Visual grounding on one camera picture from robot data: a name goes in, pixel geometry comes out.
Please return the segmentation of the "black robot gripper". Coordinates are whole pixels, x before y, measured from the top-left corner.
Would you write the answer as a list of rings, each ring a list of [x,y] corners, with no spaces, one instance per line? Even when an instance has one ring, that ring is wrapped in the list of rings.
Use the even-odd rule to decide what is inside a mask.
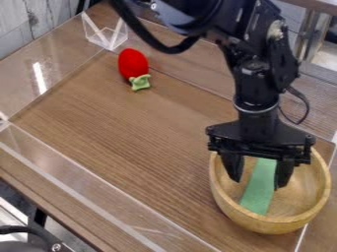
[[[236,112],[236,120],[206,128],[208,148],[219,154],[228,178],[235,182],[240,181],[245,156],[277,160],[274,187],[283,188],[295,165],[310,164],[315,139],[281,120],[275,108]]]

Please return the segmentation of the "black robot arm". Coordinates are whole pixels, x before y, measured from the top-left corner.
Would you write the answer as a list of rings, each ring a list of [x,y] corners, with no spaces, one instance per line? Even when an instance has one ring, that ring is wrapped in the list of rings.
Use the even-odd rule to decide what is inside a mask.
[[[234,79],[238,119],[206,128],[230,179],[240,180],[243,159],[277,162],[274,187],[285,187],[294,168],[310,163],[315,139],[279,118],[281,95],[295,89],[298,61],[289,27],[270,0],[152,0],[163,24],[184,36],[212,36]]]

